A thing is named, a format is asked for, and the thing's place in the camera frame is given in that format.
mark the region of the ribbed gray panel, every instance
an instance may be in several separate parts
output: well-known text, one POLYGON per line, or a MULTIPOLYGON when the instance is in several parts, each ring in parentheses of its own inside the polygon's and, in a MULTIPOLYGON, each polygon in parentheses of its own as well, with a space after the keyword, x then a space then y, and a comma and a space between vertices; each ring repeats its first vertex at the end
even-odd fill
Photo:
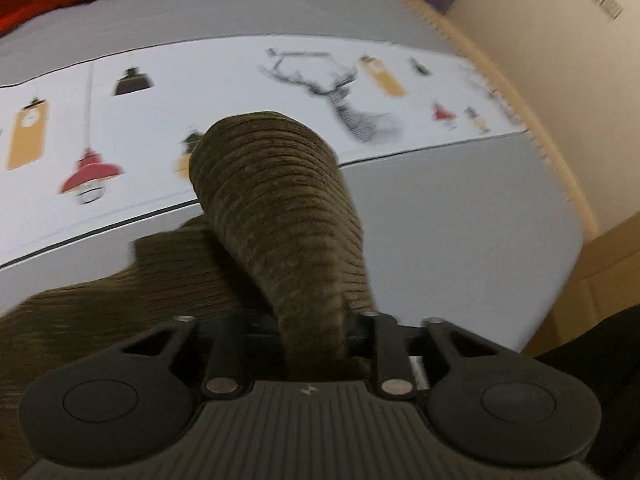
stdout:
POLYGON ((187 435, 140 463, 80 470, 44 460, 23 480, 542 480, 596 479, 579 463, 516 471, 447 448, 407 402, 363 383, 258 382, 242 399, 207 404, 187 435))

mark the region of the clock face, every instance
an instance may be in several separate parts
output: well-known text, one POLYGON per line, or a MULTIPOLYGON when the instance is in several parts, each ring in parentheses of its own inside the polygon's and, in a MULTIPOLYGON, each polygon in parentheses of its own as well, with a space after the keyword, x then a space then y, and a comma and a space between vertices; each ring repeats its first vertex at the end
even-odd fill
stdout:
POLYGON ((37 108, 28 110, 27 114, 22 118, 22 127, 31 128, 40 119, 40 112, 37 108))

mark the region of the red pendant lamp illustration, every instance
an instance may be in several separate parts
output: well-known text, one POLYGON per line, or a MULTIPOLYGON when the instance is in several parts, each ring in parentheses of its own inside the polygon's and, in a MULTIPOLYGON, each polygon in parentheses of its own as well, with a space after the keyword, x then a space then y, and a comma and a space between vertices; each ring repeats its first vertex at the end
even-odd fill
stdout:
POLYGON ((60 189, 60 194, 75 192, 81 204, 89 204, 104 195, 104 181, 123 173, 116 164, 102 160, 102 156, 91 148, 91 93, 94 66, 89 68, 86 101, 84 104, 84 155, 78 160, 77 171, 71 175, 60 189))
POLYGON ((447 123, 447 126, 449 127, 449 130, 453 130, 457 127, 457 124, 455 122, 457 118, 458 116, 455 113, 449 112, 440 103, 437 103, 437 102, 433 103, 433 120, 434 121, 445 121, 447 123))

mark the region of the deer illustration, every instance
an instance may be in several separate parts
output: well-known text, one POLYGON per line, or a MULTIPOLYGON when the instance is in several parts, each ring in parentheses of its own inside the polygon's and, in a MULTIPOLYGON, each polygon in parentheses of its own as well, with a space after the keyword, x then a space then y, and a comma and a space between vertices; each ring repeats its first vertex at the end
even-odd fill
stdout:
POLYGON ((347 101, 349 89, 346 86, 355 81, 358 72, 355 67, 340 65, 328 52, 278 52, 273 48, 267 50, 270 57, 277 57, 270 70, 265 72, 282 83, 299 85, 307 89, 312 96, 324 97, 334 109, 338 118, 347 127, 355 140, 363 144, 375 144, 396 137, 401 126, 390 114, 374 114, 355 110, 347 101), (281 65, 285 59, 316 58, 326 63, 324 77, 329 76, 329 82, 322 84, 303 77, 300 70, 289 73, 282 71, 281 65))

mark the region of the yellow pendulum clock print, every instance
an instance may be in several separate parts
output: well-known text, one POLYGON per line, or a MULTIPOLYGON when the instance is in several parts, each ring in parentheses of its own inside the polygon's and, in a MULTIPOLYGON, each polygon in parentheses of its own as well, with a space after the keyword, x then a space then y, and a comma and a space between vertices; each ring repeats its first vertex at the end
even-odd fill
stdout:
POLYGON ((8 170, 20 168, 42 156, 48 114, 49 103, 36 98, 16 114, 9 159, 6 163, 8 170))
POLYGON ((383 89, 385 94, 391 97, 404 97, 407 92, 402 85, 398 82, 395 76, 389 72, 385 64, 375 57, 362 56, 360 58, 360 64, 367 71, 367 73, 375 79, 380 88, 383 89))
POLYGON ((182 141, 184 144, 184 153, 175 164, 175 173, 182 178, 187 180, 189 179, 189 159, 191 158, 191 153, 196 149, 196 146, 202 137, 204 137, 202 132, 192 130, 189 137, 182 141))

